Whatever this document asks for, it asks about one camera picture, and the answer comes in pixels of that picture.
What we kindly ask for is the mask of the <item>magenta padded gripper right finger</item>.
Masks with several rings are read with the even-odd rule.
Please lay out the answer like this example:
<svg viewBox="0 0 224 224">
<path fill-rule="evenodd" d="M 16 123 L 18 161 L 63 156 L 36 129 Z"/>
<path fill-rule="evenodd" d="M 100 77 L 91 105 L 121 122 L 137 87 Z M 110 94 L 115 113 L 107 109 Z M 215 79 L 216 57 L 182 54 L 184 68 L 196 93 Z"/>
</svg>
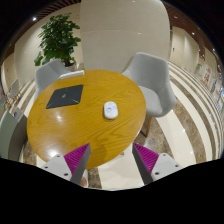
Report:
<svg viewBox="0 0 224 224">
<path fill-rule="evenodd" d="M 157 154 L 137 143 L 133 144 L 132 153 L 145 185 L 182 169 L 182 166 L 167 153 Z"/>
</svg>

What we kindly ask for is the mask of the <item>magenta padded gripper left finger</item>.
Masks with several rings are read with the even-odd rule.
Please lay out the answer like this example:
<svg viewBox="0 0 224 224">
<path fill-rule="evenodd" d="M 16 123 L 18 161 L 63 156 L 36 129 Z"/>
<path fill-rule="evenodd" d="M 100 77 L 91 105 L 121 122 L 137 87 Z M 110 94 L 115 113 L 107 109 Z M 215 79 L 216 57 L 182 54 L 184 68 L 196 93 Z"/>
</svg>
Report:
<svg viewBox="0 0 224 224">
<path fill-rule="evenodd" d="M 85 144 L 64 156 L 56 154 L 42 169 L 79 185 L 90 155 L 90 144 Z"/>
</svg>

